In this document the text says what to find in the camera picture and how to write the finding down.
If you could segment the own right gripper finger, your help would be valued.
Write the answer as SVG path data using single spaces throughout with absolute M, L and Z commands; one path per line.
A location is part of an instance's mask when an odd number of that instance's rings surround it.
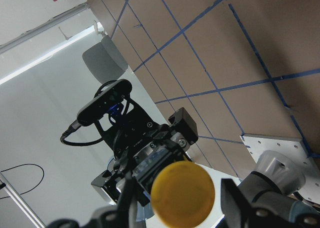
M 232 179 L 221 180 L 222 228 L 274 228 L 275 216 L 267 209 L 253 207 Z

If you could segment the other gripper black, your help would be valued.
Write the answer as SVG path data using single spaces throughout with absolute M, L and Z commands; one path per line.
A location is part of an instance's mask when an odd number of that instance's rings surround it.
M 187 150 L 199 138 L 196 122 L 185 108 L 158 124 L 134 100 L 125 98 L 104 110 L 110 128 L 94 120 L 102 140 L 111 148 L 113 160 L 91 186 L 111 205 L 95 210 L 84 228 L 134 228 L 138 205 L 151 202 L 156 176 L 166 166 L 190 160 Z

